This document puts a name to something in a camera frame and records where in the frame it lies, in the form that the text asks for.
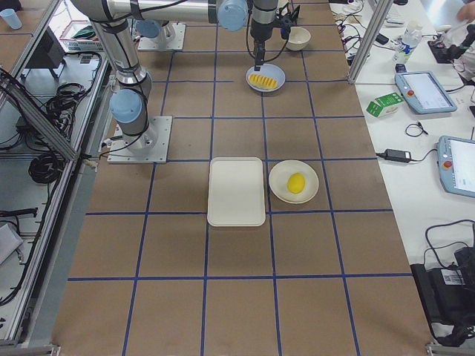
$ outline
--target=round plate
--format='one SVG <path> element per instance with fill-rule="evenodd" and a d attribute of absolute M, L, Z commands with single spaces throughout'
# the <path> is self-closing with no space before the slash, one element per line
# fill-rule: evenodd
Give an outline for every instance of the round plate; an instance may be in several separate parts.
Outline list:
<path fill-rule="evenodd" d="M 254 85 L 249 83 L 249 76 L 254 73 L 261 74 L 263 76 L 268 76 L 269 78 L 273 78 L 277 80 L 277 87 L 274 89 L 262 89 L 262 88 L 255 87 Z M 255 89 L 263 93 L 268 93 L 270 91 L 276 91 L 277 89 L 280 89 L 282 85 L 284 85 L 285 73 L 277 65 L 270 65 L 269 63 L 266 63 L 264 65 L 261 65 L 261 70 L 259 70 L 258 72 L 254 70 L 254 67 L 250 67 L 250 69 L 246 73 L 246 81 L 247 81 L 247 84 L 249 84 L 249 86 L 252 89 Z"/>
<path fill-rule="evenodd" d="M 293 194 L 287 189 L 290 176 L 300 173 L 305 177 L 305 188 L 299 194 Z M 318 191 L 317 173 L 302 161 L 288 160 L 279 162 L 270 171 L 269 185 L 277 198 L 291 204 L 301 204 L 311 200 Z"/>

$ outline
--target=metal base plate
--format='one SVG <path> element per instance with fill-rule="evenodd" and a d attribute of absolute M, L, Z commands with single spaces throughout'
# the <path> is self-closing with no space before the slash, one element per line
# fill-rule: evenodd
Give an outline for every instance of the metal base plate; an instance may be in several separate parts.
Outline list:
<path fill-rule="evenodd" d="M 125 146 L 124 141 L 118 140 L 112 142 L 111 151 L 120 148 L 123 149 L 109 154 L 107 161 L 109 163 L 166 163 L 168 144 L 170 142 L 171 121 L 171 116 L 156 116 L 150 119 L 149 125 L 153 125 L 158 132 L 158 139 L 155 146 L 150 150 L 146 150 L 143 156 L 140 156 L 140 152 L 123 148 Z M 119 126 L 116 127 L 114 135 L 122 135 L 122 130 Z"/>
<path fill-rule="evenodd" d="M 139 42 L 138 50 L 164 52 L 167 50 L 182 50 L 185 41 L 185 24 L 171 24 L 175 30 L 175 37 L 170 42 L 157 43 L 153 39 L 142 37 Z"/>

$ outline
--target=yellow food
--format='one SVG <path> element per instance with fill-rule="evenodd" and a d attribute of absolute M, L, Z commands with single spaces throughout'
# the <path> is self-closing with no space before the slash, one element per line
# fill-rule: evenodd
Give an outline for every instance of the yellow food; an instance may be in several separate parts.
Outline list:
<path fill-rule="evenodd" d="M 287 189 L 290 193 L 299 194 L 305 188 L 305 177 L 300 173 L 294 173 L 287 181 Z"/>
<path fill-rule="evenodd" d="M 256 73 L 249 76 L 249 83 L 261 89 L 276 89 L 277 87 L 277 80 Z"/>

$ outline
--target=water bottle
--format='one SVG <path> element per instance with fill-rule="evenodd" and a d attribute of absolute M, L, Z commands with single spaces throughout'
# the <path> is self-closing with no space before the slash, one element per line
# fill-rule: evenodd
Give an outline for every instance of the water bottle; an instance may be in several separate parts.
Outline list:
<path fill-rule="evenodd" d="M 407 24 L 402 40 L 397 44 L 393 61 L 404 64 L 422 40 L 422 26 L 416 21 Z"/>

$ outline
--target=yellow lemon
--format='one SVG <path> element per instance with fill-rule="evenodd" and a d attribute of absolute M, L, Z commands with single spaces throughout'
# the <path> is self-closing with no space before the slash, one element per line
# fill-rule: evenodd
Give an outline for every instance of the yellow lemon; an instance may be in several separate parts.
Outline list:
<path fill-rule="evenodd" d="M 287 181 L 287 189 L 290 193 L 299 194 L 305 188 L 305 177 L 300 173 L 294 173 Z"/>

